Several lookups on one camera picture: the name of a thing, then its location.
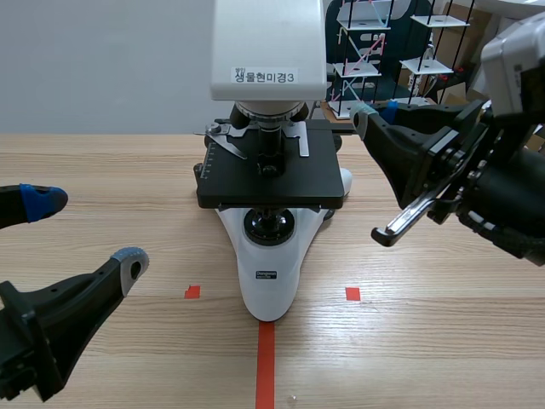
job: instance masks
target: blue gripper fingertip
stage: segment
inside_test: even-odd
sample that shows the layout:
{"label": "blue gripper fingertip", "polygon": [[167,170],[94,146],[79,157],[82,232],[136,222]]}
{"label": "blue gripper fingertip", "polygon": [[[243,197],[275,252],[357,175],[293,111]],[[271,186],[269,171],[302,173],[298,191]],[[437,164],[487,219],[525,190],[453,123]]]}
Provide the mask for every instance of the blue gripper fingertip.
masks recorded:
{"label": "blue gripper fingertip", "polygon": [[68,195],[59,187],[50,187],[45,192],[38,191],[33,185],[20,184],[19,187],[29,223],[60,212],[68,203]]}

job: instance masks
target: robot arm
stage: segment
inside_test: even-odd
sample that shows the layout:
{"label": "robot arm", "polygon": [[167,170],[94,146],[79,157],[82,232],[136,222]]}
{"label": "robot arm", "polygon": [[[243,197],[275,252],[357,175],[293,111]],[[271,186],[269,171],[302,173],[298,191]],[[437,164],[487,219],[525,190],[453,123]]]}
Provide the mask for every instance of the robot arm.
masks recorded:
{"label": "robot arm", "polygon": [[361,106],[356,130],[404,211],[372,237],[394,245],[427,214],[462,224],[518,258],[545,263],[545,158],[524,148],[545,118],[545,14],[487,44],[491,109]]}
{"label": "robot arm", "polygon": [[[68,201],[57,187],[0,187],[0,229],[37,222]],[[100,326],[146,271],[147,254],[116,252],[92,274],[22,293],[0,284],[0,400],[35,386],[43,401],[61,391]]]}

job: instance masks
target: label sticker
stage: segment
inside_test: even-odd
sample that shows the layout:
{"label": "label sticker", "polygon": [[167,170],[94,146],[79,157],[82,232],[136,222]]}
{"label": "label sticker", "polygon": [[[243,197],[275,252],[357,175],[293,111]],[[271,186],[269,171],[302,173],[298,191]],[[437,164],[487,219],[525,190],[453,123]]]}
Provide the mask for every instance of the label sticker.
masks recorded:
{"label": "label sticker", "polygon": [[276,271],[256,271],[255,277],[257,279],[276,279]]}
{"label": "label sticker", "polygon": [[231,68],[232,84],[298,84],[298,68],[263,68],[234,66]]}

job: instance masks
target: white microscope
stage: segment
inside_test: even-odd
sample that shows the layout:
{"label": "white microscope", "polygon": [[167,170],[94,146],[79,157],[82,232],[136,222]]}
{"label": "white microscope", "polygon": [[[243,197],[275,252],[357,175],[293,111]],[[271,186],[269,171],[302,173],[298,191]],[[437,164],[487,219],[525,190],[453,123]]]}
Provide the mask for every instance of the white microscope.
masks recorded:
{"label": "white microscope", "polygon": [[331,129],[305,122],[325,98],[322,0],[215,0],[211,94],[235,101],[207,126],[195,166],[198,204],[216,209],[237,254],[244,303],[275,321],[290,308],[301,264],[352,175]]}

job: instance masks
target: red tape marker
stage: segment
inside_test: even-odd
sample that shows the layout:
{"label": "red tape marker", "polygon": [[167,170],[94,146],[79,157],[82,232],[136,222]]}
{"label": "red tape marker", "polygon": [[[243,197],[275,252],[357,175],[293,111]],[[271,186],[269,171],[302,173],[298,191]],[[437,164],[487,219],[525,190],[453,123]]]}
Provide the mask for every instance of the red tape marker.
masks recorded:
{"label": "red tape marker", "polygon": [[347,301],[361,301],[358,287],[347,287]]}
{"label": "red tape marker", "polygon": [[200,285],[190,285],[186,290],[184,298],[186,300],[197,299],[201,297],[201,286]]}
{"label": "red tape marker", "polygon": [[259,322],[255,409],[274,409],[274,322]]}

